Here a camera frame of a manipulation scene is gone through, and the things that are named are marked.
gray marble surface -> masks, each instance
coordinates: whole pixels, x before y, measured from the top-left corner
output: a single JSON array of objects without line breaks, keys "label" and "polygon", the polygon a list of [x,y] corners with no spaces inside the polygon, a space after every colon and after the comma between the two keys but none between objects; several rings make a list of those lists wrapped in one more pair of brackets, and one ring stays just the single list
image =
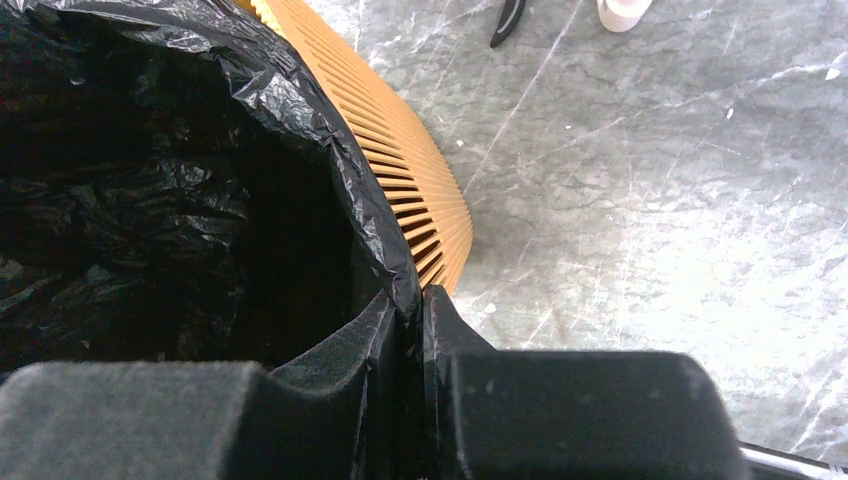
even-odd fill
[{"label": "gray marble surface", "polygon": [[464,189],[475,329],[686,352],[741,439],[848,463],[848,1],[528,0],[497,50],[499,1],[310,3]]}]

yellow object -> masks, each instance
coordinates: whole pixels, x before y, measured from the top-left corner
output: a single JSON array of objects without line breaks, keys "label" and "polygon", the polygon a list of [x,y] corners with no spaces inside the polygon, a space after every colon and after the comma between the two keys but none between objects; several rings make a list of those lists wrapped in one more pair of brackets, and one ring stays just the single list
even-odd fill
[{"label": "yellow object", "polygon": [[421,287],[453,293],[471,251],[471,215],[421,120],[302,0],[236,3],[297,49],[344,117],[397,216]]}]

laundry basket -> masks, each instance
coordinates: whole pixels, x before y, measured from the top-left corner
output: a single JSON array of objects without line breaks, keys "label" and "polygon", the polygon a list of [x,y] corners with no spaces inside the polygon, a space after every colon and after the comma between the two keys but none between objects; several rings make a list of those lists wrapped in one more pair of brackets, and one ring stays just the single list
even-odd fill
[{"label": "laundry basket", "polygon": [[421,120],[302,0],[236,3],[298,50],[383,187],[422,288],[436,284],[452,293],[471,251],[471,215]]}]

trash bag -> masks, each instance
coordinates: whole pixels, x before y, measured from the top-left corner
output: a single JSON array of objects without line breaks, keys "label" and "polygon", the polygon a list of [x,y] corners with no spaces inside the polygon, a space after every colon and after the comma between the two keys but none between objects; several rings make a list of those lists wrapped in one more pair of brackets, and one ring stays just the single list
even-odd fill
[{"label": "trash bag", "polygon": [[0,375],[273,368],[378,296],[402,325],[418,314],[353,135],[297,52],[229,3],[0,0],[0,145]]}]

white cylindrical object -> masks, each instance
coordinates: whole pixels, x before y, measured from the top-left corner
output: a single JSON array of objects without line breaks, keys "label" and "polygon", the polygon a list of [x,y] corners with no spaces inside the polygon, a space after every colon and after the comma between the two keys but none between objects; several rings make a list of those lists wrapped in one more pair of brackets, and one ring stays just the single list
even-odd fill
[{"label": "white cylindrical object", "polygon": [[626,32],[635,27],[653,0],[598,0],[601,24],[611,32]]}]

